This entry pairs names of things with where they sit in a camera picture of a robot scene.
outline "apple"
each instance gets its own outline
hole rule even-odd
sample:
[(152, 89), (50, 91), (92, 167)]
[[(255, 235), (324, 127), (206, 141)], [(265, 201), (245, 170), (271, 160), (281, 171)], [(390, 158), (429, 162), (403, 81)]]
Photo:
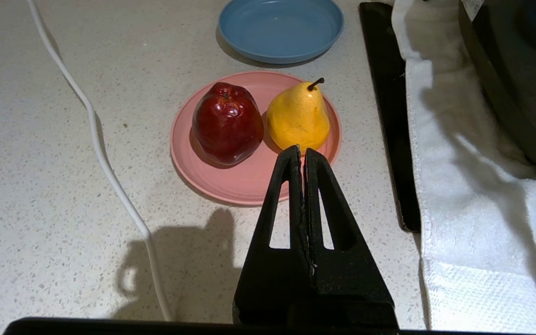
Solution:
[(264, 124), (249, 91), (217, 82), (194, 111), (192, 130), (204, 153), (216, 163), (240, 163), (260, 146)]

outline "white cable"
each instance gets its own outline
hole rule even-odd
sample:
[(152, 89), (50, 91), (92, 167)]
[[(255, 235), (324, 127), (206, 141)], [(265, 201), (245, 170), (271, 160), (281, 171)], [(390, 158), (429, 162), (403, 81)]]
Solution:
[(125, 206), (125, 209), (129, 213), (129, 216), (132, 217), (134, 223), (136, 224), (136, 227), (138, 227), (138, 230), (140, 231), (140, 233), (142, 233), (144, 243), (146, 244), (146, 250), (148, 252), (148, 258), (150, 260), (150, 268), (153, 276), (154, 288), (157, 293), (158, 305), (160, 305), (162, 316), (167, 322), (169, 322), (171, 320), (171, 315), (168, 311), (167, 297), (164, 294), (164, 289), (162, 288), (162, 278), (160, 275), (160, 271), (158, 271), (157, 255), (154, 249), (153, 239), (152, 235), (150, 234), (150, 230), (146, 226), (146, 223), (143, 222), (142, 218), (140, 217), (140, 214), (138, 214), (138, 211), (136, 210), (136, 208), (134, 208), (134, 205), (132, 204), (130, 199), (125, 194), (125, 191), (123, 191), (121, 184), (119, 184), (119, 181), (117, 181), (117, 177), (115, 177), (115, 174), (111, 170), (111, 167), (109, 166), (109, 163), (106, 160), (105, 155), (103, 154), (101, 142), (98, 137), (98, 129), (96, 128), (96, 114), (94, 112), (94, 109), (92, 108), (92, 104), (90, 103), (86, 95), (83, 93), (83, 91), (80, 89), (72, 75), (69, 73), (65, 64), (63, 64), (55, 49), (53, 49), (51, 41), (45, 33), (45, 28), (43, 27), (43, 23), (40, 19), (40, 15), (38, 13), (38, 10), (36, 9), (36, 5), (34, 4), (33, 0), (27, 1), (28, 5), (30, 6), (30, 12), (32, 13), (32, 19), (34, 19), (34, 23), (36, 24), (36, 28), (39, 31), (40, 38), (43, 40), (45, 47), (47, 47), (47, 51), (49, 51), (51, 57), (53, 57), (53, 60), (55, 61), (55, 63), (57, 63), (57, 66), (59, 66), (59, 70), (63, 72), (63, 76), (66, 77), (67, 81), (72, 86), (72, 89), (74, 89), (74, 91), (76, 92), (81, 102), (84, 104), (88, 111), (92, 142), (94, 144), (94, 151), (96, 152), (96, 158), (98, 158), (100, 167), (105, 172), (107, 180), (109, 180), (109, 182), (111, 183), (111, 186), (115, 190), (117, 197), (119, 197), (119, 199), (121, 200), (121, 203), (123, 203), (123, 206)]

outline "yellow pear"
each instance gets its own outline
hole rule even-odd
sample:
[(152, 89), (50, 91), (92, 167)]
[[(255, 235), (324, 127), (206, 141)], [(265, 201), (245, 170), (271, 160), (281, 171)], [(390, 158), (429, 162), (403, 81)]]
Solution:
[(298, 144), (304, 155), (307, 148), (317, 150), (328, 138), (330, 121), (317, 86), (323, 82), (324, 78), (299, 83), (270, 102), (266, 115), (268, 133), (281, 149)]

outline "pear stem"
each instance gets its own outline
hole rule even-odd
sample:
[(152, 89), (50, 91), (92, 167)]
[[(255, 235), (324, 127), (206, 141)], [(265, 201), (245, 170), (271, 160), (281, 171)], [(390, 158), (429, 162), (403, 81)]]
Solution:
[(316, 80), (313, 84), (309, 85), (307, 87), (307, 91), (310, 91), (310, 92), (313, 91), (313, 88), (319, 83), (324, 83), (324, 78), (320, 78), (320, 79)]

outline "white towel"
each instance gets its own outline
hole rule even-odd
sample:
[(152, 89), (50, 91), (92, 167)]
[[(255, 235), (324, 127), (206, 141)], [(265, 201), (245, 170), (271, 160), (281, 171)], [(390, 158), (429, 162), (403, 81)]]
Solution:
[(397, 0), (432, 329), (536, 333), (536, 167), (500, 128), (456, 0)]

